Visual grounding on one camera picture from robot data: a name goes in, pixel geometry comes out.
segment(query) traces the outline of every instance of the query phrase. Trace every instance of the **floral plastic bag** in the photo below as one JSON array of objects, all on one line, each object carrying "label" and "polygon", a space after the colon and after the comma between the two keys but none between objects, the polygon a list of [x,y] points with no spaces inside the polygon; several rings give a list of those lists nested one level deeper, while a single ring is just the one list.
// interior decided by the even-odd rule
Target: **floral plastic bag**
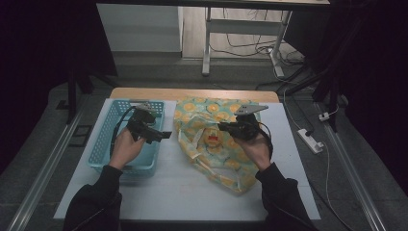
[{"label": "floral plastic bag", "polygon": [[[219,131],[221,121],[236,121],[234,112],[250,100],[188,97],[177,101],[174,125],[178,141],[191,163],[210,180],[236,193],[255,184],[258,171],[233,138]],[[255,115],[260,121],[259,113]]]}]

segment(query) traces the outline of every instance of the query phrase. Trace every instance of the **white power strip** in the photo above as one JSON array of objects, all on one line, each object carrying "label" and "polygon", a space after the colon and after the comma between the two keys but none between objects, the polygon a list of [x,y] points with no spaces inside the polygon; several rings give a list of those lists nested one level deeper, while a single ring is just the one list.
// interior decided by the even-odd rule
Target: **white power strip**
[{"label": "white power strip", "polygon": [[306,144],[308,144],[308,146],[310,147],[310,149],[315,153],[320,153],[321,151],[323,151],[323,143],[321,142],[316,142],[315,139],[313,139],[312,136],[306,136],[306,129],[300,129],[297,131],[297,134],[299,134],[299,136],[306,142]]}]

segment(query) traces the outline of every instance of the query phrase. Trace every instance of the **dark background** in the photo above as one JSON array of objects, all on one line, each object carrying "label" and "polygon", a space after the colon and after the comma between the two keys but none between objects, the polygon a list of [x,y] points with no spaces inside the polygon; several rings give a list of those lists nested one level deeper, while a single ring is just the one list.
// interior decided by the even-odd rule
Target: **dark background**
[{"label": "dark background", "polygon": [[0,56],[0,172],[70,71],[116,75],[96,5],[87,0],[0,1]]},{"label": "dark background", "polygon": [[[407,193],[405,9],[396,1],[378,1],[337,73],[349,101],[347,116]],[[318,53],[307,58],[326,54],[344,27],[344,14],[324,20],[320,49],[310,44],[307,49]],[[0,56],[0,172],[38,122],[48,92],[66,82],[69,71],[115,75],[99,14],[90,1],[1,1]],[[318,69],[325,61],[315,62]]]}]

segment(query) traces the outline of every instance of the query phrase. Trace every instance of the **white tabletop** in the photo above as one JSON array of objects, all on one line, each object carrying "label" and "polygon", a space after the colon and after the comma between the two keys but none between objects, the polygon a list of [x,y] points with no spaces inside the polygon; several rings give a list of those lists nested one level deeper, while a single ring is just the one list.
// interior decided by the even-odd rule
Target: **white tabletop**
[{"label": "white tabletop", "polygon": [[[104,108],[112,100],[107,99]],[[320,219],[282,104],[261,104],[269,106],[269,109],[261,111],[261,120],[272,134],[273,161],[285,177],[299,182],[298,189],[309,218]],[[119,191],[123,195],[120,218],[167,221],[264,220],[267,212],[262,205],[259,182],[248,192],[238,195],[210,181],[189,163],[173,128],[175,106],[175,101],[165,101],[164,131],[172,130],[173,133],[170,139],[162,140],[160,144],[155,175],[132,184],[120,185]],[[96,131],[103,123],[100,120],[98,118],[88,143],[95,139]],[[85,184],[93,184],[98,179],[99,173],[87,166],[90,151],[91,147],[87,145],[54,218],[64,218],[74,194]]]}]

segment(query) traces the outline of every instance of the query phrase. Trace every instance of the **blue plastic basket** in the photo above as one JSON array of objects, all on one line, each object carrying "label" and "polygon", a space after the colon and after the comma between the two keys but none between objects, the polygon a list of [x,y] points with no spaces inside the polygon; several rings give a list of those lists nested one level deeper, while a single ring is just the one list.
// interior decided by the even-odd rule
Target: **blue plastic basket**
[{"label": "blue plastic basket", "polygon": [[[156,113],[153,114],[156,117],[156,122],[152,125],[152,128],[162,131],[165,118],[165,103],[163,101],[114,100],[107,112],[106,110],[105,112],[101,112],[99,117],[104,119],[102,128],[99,130],[99,134],[97,134],[97,139],[94,140],[94,143],[89,143],[93,146],[88,159],[88,165],[90,167],[94,168],[99,173],[102,171],[103,166],[105,166],[110,160],[111,139],[115,126],[131,106],[145,102],[148,102],[156,111]],[[124,118],[119,132],[126,126],[132,113],[133,110]],[[151,144],[146,143],[139,156],[123,169],[123,174],[120,179],[132,180],[153,176],[156,170],[159,146],[160,143],[156,141],[153,141]]]}]

